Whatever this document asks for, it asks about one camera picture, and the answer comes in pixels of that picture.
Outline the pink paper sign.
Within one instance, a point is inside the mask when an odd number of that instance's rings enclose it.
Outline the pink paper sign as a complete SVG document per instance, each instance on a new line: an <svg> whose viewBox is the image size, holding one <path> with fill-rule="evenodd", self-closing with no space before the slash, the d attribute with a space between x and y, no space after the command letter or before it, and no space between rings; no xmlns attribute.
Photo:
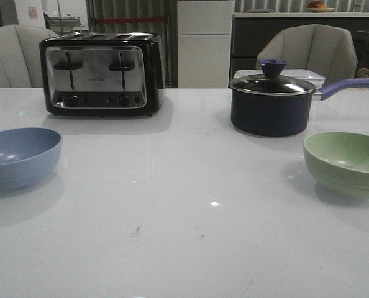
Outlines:
<svg viewBox="0 0 369 298"><path fill-rule="evenodd" d="M29 6L28 7L28 12L29 12L29 18L30 19L37 19L38 18L38 11L37 11L37 8L35 6Z"/></svg>

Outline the glass pot lid blue knob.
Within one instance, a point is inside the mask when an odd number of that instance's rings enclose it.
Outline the glass pot lid blue knob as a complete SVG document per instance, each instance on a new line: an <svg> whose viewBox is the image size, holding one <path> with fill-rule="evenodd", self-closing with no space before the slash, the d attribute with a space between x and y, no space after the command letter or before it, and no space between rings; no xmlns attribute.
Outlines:
<svg viewBox="0 0 369 298"><path fill-rule="evenodd" d="M229 87L234 91L266 96L303 95L315 91L312 83L281 74L288 64L287 61L263 58L258 63L262 74L233 78L229 82Z"/></svg>

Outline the red barrier tape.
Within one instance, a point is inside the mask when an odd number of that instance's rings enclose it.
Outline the red barrier tape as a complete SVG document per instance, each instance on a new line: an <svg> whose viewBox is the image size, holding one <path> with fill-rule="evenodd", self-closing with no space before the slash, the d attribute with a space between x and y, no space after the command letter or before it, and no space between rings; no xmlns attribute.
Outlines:
<svg viewBox="0 0 369 298"><path fill-rule="evenodd" d="M166 17L140 17L126 19L95 19L96 24L131 24L131 23L147 23L147 22L164 22Z"/></svg>

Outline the white refrigerator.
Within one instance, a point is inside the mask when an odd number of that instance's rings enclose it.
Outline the white refrigerator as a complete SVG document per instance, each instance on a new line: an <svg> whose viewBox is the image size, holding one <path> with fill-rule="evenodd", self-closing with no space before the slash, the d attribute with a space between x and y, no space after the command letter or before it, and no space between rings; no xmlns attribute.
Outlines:
<svg viewBox="0 0 369 298"><path fill-rule="evenodd" d="M178 1L179 88L227 88L234 1Z"/></svg>

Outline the blue bowl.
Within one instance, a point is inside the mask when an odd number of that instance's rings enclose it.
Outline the blue bowl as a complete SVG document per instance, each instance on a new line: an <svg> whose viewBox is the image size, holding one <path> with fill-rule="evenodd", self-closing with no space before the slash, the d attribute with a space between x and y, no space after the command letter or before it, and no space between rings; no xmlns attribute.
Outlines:
<svg viewBox="0 0 369 298"><path fill-rule="evenodd" d="M0 191L31 186L47 177L62 153L62 136L50 129L0 131Z"/></svg>

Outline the dark blue saucepan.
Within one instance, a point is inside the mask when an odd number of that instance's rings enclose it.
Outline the dark blue saucepan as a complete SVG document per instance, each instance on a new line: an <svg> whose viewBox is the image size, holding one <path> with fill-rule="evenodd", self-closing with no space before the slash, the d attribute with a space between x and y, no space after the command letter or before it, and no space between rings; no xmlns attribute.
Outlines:
<svg viewBox="0 0 369 298"><path fill-rule="evenodd" d="M341 80L303 95L266 96L232 89L231 122L252 135L296 135L308 126L312 99L323 101L343 89L359 87L369 88L369 78Z"/></svg>

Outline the green bowl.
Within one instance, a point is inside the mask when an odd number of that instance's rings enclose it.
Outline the green bowl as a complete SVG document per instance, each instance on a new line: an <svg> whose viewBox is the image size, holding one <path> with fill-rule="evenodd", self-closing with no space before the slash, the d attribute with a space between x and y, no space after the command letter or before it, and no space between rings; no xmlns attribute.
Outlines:
<svg viewBox="0 0 369 298"><path fill-rule="evenodd" d="M369 135L321 132L303 141L307 169L314 179L339 194L369 198Z"/></svg>

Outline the black chrome four-slot toaster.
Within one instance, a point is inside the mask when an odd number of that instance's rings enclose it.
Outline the black chrome four-slot toaster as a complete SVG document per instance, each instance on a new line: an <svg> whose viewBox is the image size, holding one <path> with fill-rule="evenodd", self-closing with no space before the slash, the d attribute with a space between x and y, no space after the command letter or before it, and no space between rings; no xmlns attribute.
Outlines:
<svg viewBox="0 0 369 298"><path fill-rule="evenodd" d="M40 42L46 110L62 116L145 116L165 97L155 33L73 33Z"/></svg>

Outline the metal trolley in background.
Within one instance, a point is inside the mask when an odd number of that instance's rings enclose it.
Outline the metal trolley in background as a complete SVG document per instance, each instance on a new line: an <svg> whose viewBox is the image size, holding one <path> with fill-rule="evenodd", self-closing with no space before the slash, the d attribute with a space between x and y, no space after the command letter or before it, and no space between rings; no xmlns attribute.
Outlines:
<svg viewBox="0 0 369 298"><path fill-rule="evenodd" d="M42 4L46 28L59 35L81 31L81 17L64 10L61 1L42 1Z"/></svg>

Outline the fruit plate on counter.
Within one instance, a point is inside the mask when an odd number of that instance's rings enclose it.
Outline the fruit plate on counter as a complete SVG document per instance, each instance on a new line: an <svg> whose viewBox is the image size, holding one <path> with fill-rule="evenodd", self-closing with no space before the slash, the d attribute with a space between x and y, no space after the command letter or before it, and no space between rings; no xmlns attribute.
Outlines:
<svg viewBox="0 0 369 298"><path fill-rule="evenodd" d="M320 1L311 1L307 4L306 10L309 12L320 13L320 12L333 12L335 9L333 7L327 7Z"/></svg>

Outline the clear plastic storage container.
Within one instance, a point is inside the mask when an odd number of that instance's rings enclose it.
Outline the clear plastic storage container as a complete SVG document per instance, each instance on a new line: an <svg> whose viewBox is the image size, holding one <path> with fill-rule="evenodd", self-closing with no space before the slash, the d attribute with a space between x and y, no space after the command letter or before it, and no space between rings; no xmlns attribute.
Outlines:
<svg viewBox="0 0 369 298"><path fill-rule="evenodd" d="M282 75L291 76L301 80L308 81L315 85L317 89L321 88L325 83L325 77L321 76L311 70L306 69L284 69ZM237 70L233 78L238 78L247 75L263 75L262 70Z"/></svg>

